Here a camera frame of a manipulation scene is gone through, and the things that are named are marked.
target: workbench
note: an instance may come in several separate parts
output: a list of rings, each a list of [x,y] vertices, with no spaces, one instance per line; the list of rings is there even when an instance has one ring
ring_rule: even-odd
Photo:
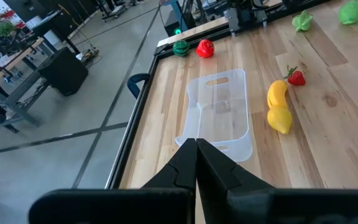
[[[139,188],[176,153],[190,80],[241,68],[246,72],[253,154],[239,165],[278,188],[358,189],[358,23],[338,21],[343,4],[333,0],[308,9],[314,21],[307,32],[295,32],[292,15],[235,37],[212,38],[211,58],[199,58],[192,49],[186,57],[154,60],[152,78],[140,93],[120,148],[123,155],[121,150],[129,148],[127,159],[116,159],[107,187]],[[213,21],[218,24],[214,29],[224,26],[224,20]],[[214,27],[204,26],[209,27],[197,29],[211,32]],[[287,65],[298,66],[306,85],[288,85],[293,123],[284,135],[267,122],[267,91],[287,76]]]
[[[40,46],[43,42],[44,42],[44,38],[37,39],[32,44],[32,48],[36,48],[36,47]],[[0,71],[0,79],[4,78],[6,75],[8,75],[6,71],[9,71],[10,69],[12,69],[20,61],[28,60],[28,59],[26,59],[26,56],[31,54],[31,52],[33,51],[32,48],[29,47],[24,51],[20,51],[18,53],[15,53],[15,54],[9,56],[10,62],[4,66],[4,70]],[[48,50],[46,50],[45,53],[47,55],[52,54]],[[37,69],[37,67],[35,67],[34,65],[30,66],[30,68],[32,70]],[[37,96],[34,96],[33,100],[30,103],[26,104],[24,107],[21,107],[20,105],[17,104],[17,102],[20,100],[20,98],[22,96],[24,96],[24,94],[32,87],[32,85],[39,78],[40,78],[39,72],[33,72],[9,95],[8,98],[6,98],[2,94],[0,94],[0,102],[2,104],[6,105],[9,109],[13,110],[13,112],[15,112],[15,115],[11,119],[0,124],[1,126],[7,126],[12,123],[21,121],[22,119],[28,121],[30,124],[33,124],[34,126],[39,126],[39,122],[35,118],[33,118],[31,115],[29,115],[27,110],[34,103],[34,101],[39,97],[39,95],[42,94],[43,91],[45,91],[45,89],[48,87],[48,85],[46,83],[44,83],[44,85],[41,87],[41,89],[37,92],[38,93]]]

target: green light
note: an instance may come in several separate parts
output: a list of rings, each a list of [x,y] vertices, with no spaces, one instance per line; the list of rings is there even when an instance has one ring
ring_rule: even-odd
[[[181,34],[181,30],[179,28],[175,29],[175,35]]]

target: clear plastic basket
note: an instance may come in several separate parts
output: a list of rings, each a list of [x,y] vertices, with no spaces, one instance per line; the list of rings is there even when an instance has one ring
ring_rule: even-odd
[[[185,130],[175,139],[203,138],[235,162],[252,155],[246,73],[234,69],[190,80]]]

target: toy fruit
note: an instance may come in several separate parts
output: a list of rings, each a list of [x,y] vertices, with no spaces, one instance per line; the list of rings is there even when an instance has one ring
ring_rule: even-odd
[[[283,134],[290,132],[292,115],[285,101],[287,83],[284,80],[273,82],[267,92],[267,104],[270,108],[267,113],[268,124],[276,131]]]
[[[298,67],[291,68],[287,65],[288,75],[284,77],[284,79],[288,79],[288,82],[292,85],[305,85],[306,80],[303,77],[303,73],[301,71],[295,71]]]
[[[358,21],[358,0],[351,0],[339,10],[339,21],[345,25]]]
[[[215,47],[210,40],[202,40],[197,46],[196,53],[198,56],[208,58],[214,54]]]
[[[173,44],[173,53],[177,56],[184,57],[189,53],[190,45],[185,40],[178,40]]]
[[[299,32],[301,30],[309,30],[310,22],[313,19],[312,15],[309,15],[308,12],[303,11],[300,15],[295,16],[292,19],[292,25],[295,26],[296,31]]]

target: floor line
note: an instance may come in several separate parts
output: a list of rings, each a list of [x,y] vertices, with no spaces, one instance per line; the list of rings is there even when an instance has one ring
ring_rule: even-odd
[[[127,71],[127,73],[125,74],[125,77],[124,77],[123,81],[121,82],[121,85],[120,85],[119,88],[118,88],[118,91],[117,91],[117,93],[116,93],[116,96],[114,97],[114,100],[112,101],[111,106],[110,106],[110,108],[109,108],[109,110],[108,110],[106,116],[104,117],[104,121],[103,121],[103,123],[102,123],[101,128],[104,128],[104,127],[107,125],[107,123],[108,123],[108,121],[109,121],[109,118],[110,118],[110,116],[111,116],[112,110],[114,109],[114,107],[115,107],[115,105],[116,105],[116,103],[117,103],[117,101],[118,101],[118,98],[119,98],[119,96],[120,96],[122,90],[123,90],[124,87],[126,86],[126,82],[127,82],[128,78],[129,78],[129,76],[131,75],[132,69],[133,69],[134,66],[135,66],[135,63],[136,63],[136,61],[137,61],[137,58],[139,57],[140,51],[142,50],[142,47],[143,47],[143,45],[144,45],[144,43],[145,43],[145,41],[146,41],[146,38],[147,38],[147,36],[149,35],[150,29],[151,29],[152,26],[153,26],[154,20],[155,20],[155,18],[157,17],[158,10],[159,10],[159,9],[157,9],[157,11],[155,12],[155,14],[154,14],[154,16],[153,16],[153,19],[152,19],[152,21],[151,21],[149,27],[147,28],[145,35],[143,36],[142,42],[140,43],[139,48],[137,49],[137,52],[136,52],[134,58],[132,59],[131,64],[129,65],[128,71]],[[98,143],[99,143],[100,135],[101,135],[101,134],[99,134],[99,133],[98,133],[98,135],[96,135],[96,137],[95,137],[95,139],[94,139],[94,141],[93,141],[93,143],[92,143],[92,145],[91,145],[91,148],[89,149],[88,154],[86,155],[85,160],[84,160],[84,162],[83,162],[83,164],[82,164],[82,166],[81,166],[81,169],[80,169],[80,171],[78,172],[78,175],[77,175],[77,177],[76,177],[76,179],[75,179],[75,181],[74,181],[74,183],[73,183],[73,186],[72,186],[73,189],[76,189],[76,188],[78,187],[78,185],[80,184],[81,179],[82,179],[82,176],[84,175],[84,172],[85,172],[85,170],[86,170],[86,167],[88,166],[88,164],[89,164],[89,162],[90,162],[90,160],[91,160],[91,157],[92,157],[92,154],[93,154],[93,152],[94,152],[94,149],[96,148],[96,146],[97,146]]]
[[[50,138],[50,139],[27,142],[27,143],[23,143],[23,144],[20,144],[20,145],[17,145],[17,146],[11,146],[11,147],[6,147],[6,148],[3,148],[3,149],[0,149],[0,153],[14,151],[14,150],[18,150],[18,149],[23,149],[25,147],[39,146],[39,145],[42,145],[42,144],[51,143],[51,142],[57,142],[57,141],[66,140],[66,139],[77,138],[77,137],[86,136],[86,135],[89,135],[89,134],[99,133],[99,132],[103,132],[103,131],[109,131],[109,130],[114,130],[114,129],[119,129],[119,128],[125,128],[127,125],[128,125],[128,122],[119,123],[119,124],[114,124],[114,125],[110,125],[110,126],[105,126],[104,128],[94,128],[94,129],[90,129],[90,130],[87,130],[87,131],[80,131],[78,133],[65,134],[63,136],[53,137],[53,138]]]
[[[137,18],[139,18],[140,16],[143,16],[144,14],[147,14],[147,13],[149,13],[149,12],[151,12],[151,11],[153,11],[154,9],[157,9],[157,8],[158,8],[158,7],[155,7],[155,8],[153,8],[153,9],[147,11],[147,12],[144,12],[144,13],[138,15],[138,16],[133,17],[132,19],[129,19],[129,20],[125,21],[125,22],[122,22],[122,23],[120,23],[120,24],[118,24],[118,25],[112,27],[112,28],[108,28],[108,29],[105,30],[105,31],[102,31],[102,32],[100,32],[100,33],[98,33],[98,34],[95,34],[95,35],[93,35],[92,37],[88,37],[88,40],[90,40],[90,39],[92,39],[92,38],[94,38],[94,37],[97,37],[97,36],[99,36],[99,35],[101,35],[101,34],[107,32],[107,31],[110,31],[110,30],[114,29],[114,28],[117,28],[117,27],[119,27],[119,26],[121,26],[121,25],[123,25],[123,24],[125,24],[125,23],[127,23],[127,22],[130,22],[130,21],[132,21],[132,20],[134,20],[134,19],[137,19]],[[75,44],[75,46],[77,46],[77,45],[79,45],[79,44],[82,44],[83,42],[86,42],[86,41],[88,41],[88,40],[83,40],[83,41],[81,41],[80,43]]]

